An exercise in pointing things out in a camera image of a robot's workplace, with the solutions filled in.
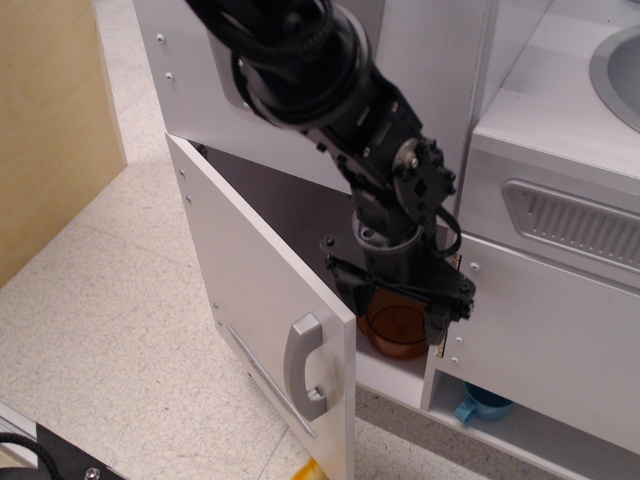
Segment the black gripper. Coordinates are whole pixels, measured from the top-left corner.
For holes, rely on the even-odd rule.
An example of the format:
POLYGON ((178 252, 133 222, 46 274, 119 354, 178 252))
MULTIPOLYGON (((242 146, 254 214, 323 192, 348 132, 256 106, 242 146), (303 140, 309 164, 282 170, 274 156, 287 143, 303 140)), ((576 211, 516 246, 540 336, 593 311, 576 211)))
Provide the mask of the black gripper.
POLYGON ((407 249, 367 249, 347 235, 328 236, 320 247, 339 296, 356 316, 366 313, 376 289, 392 291, 427 305, 425 339, 429 345, 438 345, 452 322, 469 319, 473 312, 473 282, 419 244, 407 249))

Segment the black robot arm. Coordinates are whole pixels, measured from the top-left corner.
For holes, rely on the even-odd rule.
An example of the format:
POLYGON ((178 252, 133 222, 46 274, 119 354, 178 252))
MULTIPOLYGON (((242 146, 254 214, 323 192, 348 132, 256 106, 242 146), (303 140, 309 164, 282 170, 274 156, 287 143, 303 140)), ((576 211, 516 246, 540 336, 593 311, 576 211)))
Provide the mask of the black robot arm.
POLYGON ((401 91, 376 67, 360 22, 329 1, 194 1, 191 10, 231 53, 232 82, 251 111, 332 158, 350 185, 350 238, 322 242, 339 295, 363 314, 377 288, 423 304, 438 344, 471 315, 475 287, 440 248, 437 226, 455 176, 401 91))

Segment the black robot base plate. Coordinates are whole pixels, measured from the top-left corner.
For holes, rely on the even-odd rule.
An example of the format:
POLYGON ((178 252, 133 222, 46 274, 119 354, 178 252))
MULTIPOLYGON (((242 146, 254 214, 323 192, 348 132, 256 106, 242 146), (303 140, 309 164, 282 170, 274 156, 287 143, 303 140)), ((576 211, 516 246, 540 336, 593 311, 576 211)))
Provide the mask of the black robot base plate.
POLYGON ((125 479, 113 467, 1 402, 2 479, 125 479))

